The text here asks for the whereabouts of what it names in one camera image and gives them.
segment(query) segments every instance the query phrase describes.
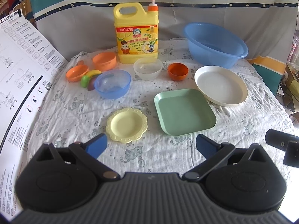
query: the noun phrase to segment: star-patterned stripe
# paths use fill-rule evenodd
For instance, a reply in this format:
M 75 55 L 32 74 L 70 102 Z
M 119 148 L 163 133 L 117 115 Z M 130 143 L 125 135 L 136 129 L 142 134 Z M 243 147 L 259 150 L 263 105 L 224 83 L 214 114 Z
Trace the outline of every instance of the star-patterned stripe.
M 51 14 L 57 13 L 59 11 L 63 11 L 65 9 L 69 9 L 72 7 L 78 7 L 78 6 L 94 6 L 94 7 L 114 7 L 118 3 L 86 3 L 86 2 L 76 2 L 71 3 L 65 6 L 61 6 L 59 8 L 53 9 L 47 13 L 44 13 L 43 15 L 40 15 L 35 18 L 36 21 L 47 17 Z M 148 3 L 141 2 L 142 6 L 148 6 Z M 262 4 L 262 3 L 227 3 L 227 4 L 186 4 L 186 3 L 157 3 L 160 7 L 191 7 L 191 8 L 226 8 L 226 7 L 258 7 L 258 8 L 270 8 L 270 7 L 297 7 L 298 3 L 272 3 L 272 4 Z

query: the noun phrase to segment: detergent jug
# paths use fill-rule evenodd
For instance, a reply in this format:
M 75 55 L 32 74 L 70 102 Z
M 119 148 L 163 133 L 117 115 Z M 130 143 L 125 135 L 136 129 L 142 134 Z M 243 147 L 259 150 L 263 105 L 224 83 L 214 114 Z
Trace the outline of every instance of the detergent jug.
M 136 12 L 120 13 L 121 8 L 135 7 Z M 158 57 L 158 6 L 155 0 L 147 12 L 140 3 L 120 3 L 113 10 L 118 55 L 121 63 L 134 64 L 143 57 Z

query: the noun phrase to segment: lemon slice illustration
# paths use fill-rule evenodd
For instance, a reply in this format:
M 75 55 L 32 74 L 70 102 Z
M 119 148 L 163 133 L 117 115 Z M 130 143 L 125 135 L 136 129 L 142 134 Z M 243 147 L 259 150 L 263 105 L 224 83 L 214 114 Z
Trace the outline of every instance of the lemon slice illustration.
M 156 41 L 156 39 L 158 38 L 158 35 L 156 33 L 152 33 L 150 35 L 152 36 L 151 38 L 152 41 Z
M 117 38 L 119 38 L 120 40 L 121 39 L 124 39 L 126 36 L 126 34 L 124 32 L 121 32 L 121 33 L 117 33 Z
M 132 32 L 125 32 L 126 37 L 129 37 Z

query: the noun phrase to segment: translucent blue bowl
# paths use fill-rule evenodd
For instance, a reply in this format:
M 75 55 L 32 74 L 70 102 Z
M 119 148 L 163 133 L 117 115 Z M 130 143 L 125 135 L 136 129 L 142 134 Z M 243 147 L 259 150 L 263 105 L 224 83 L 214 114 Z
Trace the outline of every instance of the translucent blue bowl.
M 191 23 L 185 29 L 190 53 L 198 63 L 231 68 L 248 54 L 247 45 L 230 31 L 208 23 Z
M 123 70 L 111 70 L 102 73 L 95 80 L 94 86 L 105 99 L 118 99 L 124 96 L 131 84 L 131 75 Z

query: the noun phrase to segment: orange plastic cup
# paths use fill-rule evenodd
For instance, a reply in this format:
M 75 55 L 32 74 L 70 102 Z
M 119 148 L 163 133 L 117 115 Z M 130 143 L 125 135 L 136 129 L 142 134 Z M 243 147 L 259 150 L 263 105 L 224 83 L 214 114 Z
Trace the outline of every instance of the orange plastic cup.
M 173 81 L 182 81 L 187 77 L 189 69 L 182 63 L 172 63 L 167 71 Z
M 99 71 L 108 71 L 116 66 L 116 54 L 114 52 L 103 52 L 92 58 L 95 69 Z
M 70 82 L 78 82 L 88 71 L 87 65 L 78 65 L 69 69 L 65 76 Z

